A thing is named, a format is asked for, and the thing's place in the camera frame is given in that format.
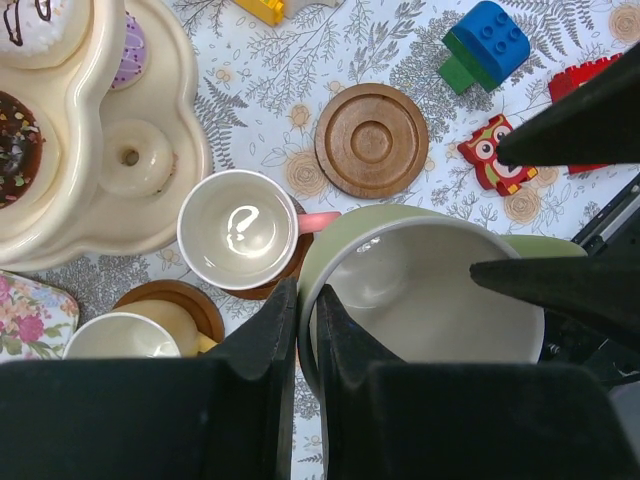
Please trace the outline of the pink cup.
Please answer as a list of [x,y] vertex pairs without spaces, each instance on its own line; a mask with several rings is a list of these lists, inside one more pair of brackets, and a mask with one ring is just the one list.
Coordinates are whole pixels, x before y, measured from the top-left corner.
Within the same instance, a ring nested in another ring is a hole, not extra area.
[[210,285],[249,290],[274,280],[302,235],[341,214],[300,213],[291,196],[265,175],[243,169],[213,174],[186,196],[177,241],[190,269]]

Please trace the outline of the chocolate sprinkled donut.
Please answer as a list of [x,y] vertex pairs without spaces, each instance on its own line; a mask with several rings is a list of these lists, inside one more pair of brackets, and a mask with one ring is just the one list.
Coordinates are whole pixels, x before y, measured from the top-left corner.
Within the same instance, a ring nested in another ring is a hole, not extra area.
[[62,148],[49,117],[30,99],[1,92],[1,221],[41,207],[57,175]]

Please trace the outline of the green cup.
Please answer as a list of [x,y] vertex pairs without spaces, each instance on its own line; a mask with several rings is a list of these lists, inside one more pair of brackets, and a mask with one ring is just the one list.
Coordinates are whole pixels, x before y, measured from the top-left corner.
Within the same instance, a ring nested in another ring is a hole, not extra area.
[[535,235],[497,235],[468,221],[394,204],[356,208],[317,234],[298,280],[298,349],[320,393],[316,305],[333,288],[351,318],[409,362],[535,363],[541,308],[476,285],[476,262],[579,257],[579,245]]

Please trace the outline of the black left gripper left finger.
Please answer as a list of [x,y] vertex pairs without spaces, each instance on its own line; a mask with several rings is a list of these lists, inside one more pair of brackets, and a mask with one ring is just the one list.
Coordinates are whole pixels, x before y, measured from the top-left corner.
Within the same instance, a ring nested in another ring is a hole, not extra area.
[[297,285],[191,358],[1,367],[5,479],[286,479]]

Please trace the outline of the floral serving tray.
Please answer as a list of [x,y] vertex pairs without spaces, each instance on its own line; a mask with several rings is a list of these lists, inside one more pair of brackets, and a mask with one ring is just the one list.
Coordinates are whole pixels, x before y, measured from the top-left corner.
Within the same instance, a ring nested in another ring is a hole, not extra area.
[[79,321],[79,306],[65,291],[1,273],[1,360],[51,360],[63,356]]

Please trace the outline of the yellow cup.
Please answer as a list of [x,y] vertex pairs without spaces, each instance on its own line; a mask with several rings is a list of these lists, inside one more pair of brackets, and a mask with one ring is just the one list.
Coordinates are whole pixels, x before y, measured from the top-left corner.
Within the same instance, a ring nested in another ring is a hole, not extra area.
[[198,330],[185,308],[165,300],[142,300],[88,321],[72,335],[63,357],[195,357],[216,345]]

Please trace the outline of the purple sprinkled donut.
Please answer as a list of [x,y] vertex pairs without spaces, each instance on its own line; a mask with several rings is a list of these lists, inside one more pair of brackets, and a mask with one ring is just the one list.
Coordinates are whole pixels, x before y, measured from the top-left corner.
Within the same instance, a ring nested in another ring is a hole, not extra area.
[[125,43],[111,90],[122,90],[135,84],[143,75],[149,59],[146,35],[136,18],[126,12]]

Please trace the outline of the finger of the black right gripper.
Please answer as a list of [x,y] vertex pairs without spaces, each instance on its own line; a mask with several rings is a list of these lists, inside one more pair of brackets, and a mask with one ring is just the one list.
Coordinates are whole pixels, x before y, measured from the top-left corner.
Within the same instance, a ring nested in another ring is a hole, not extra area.
[[474,263],[471,279],[494,292],[571,317],[613,340],[639,338],[639,261],[556,257]]
[[507,166],[637,164],[639,47],[513,130],[497,157]]

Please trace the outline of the white donut chocolate stripes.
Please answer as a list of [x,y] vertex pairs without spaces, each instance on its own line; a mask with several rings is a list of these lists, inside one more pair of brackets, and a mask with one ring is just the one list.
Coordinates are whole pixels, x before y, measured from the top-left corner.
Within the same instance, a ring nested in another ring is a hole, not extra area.
[[2,1],[1,65],[60,65],[79,48],[91,18],[92,2],[87,0]]

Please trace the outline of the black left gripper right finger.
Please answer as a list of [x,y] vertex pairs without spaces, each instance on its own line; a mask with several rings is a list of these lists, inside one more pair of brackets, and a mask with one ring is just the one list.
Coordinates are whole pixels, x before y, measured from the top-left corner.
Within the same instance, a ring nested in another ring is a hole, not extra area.
[[317,299],[329,479],[635,479],[603,389],[563,365],[407,363]]

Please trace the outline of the cream three-tier dessert stand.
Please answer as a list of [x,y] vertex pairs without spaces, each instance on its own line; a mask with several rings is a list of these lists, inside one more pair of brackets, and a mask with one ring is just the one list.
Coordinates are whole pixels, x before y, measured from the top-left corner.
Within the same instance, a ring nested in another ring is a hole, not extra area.
[[[194,111],[196,57],[176,15],[162,1],[91,2],[85,37],[66,61],[44,69],[1,65],[1,92],[44,110],[62,148],[44,204],[24,220],[1,221],[5,270],[45,270],[87,253],[134,255],[169,244],[183,200],[212,170],[209,143]],[[124,49],[126,12],[144,30],[149,59],[135,84],[111,90]],[[151,123],[172,146],[172,174],[154,195],[124,198],[99,184],[104,128],[127,119]]]

